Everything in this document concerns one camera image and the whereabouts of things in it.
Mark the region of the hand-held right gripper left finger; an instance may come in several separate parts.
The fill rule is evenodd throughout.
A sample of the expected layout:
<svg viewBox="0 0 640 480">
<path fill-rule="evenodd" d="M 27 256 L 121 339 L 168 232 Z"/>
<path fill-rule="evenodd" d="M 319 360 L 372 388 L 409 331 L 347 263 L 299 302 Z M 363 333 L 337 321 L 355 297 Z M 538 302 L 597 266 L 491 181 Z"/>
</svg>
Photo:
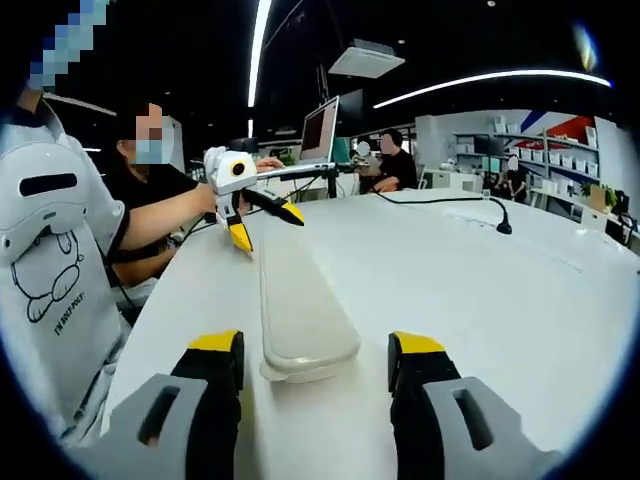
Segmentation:
<svg viewBox="0 0 640 480">
<path fill-rule="evenodd" d="M 243 381 L 242 332 L 201 335 L 170 373 L 112 410 L 94 443 L 68 454 L 91 479 L 231 479 Z"/>
</svg>

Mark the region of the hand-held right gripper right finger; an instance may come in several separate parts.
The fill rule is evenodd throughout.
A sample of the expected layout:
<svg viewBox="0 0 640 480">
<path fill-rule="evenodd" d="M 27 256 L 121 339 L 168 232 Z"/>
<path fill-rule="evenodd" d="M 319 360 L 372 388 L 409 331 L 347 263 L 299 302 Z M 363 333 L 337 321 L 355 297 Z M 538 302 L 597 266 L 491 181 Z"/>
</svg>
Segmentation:
<svg viewBox="0 0 640 480">
<path fill-rule="evenodd" d="M 562 461 L 524 434 L 520 414 L 463 377 L 436 340 L 388 337 L 390 421 L 400 479 L 541 479 Z"/>
</svg>

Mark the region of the person's left hand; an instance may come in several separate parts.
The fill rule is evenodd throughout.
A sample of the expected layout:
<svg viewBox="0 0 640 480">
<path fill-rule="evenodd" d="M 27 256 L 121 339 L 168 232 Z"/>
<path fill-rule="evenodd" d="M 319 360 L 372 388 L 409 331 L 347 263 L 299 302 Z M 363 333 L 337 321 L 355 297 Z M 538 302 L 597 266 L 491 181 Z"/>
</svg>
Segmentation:
<svg viewBox="0 0 640 480">
<path fill-rule="evenodd" d="M 196 188 L 198 208 L 201 214 L 217 211 L 216 195 L 210 185 L 200 183 Z"/>
</svg>

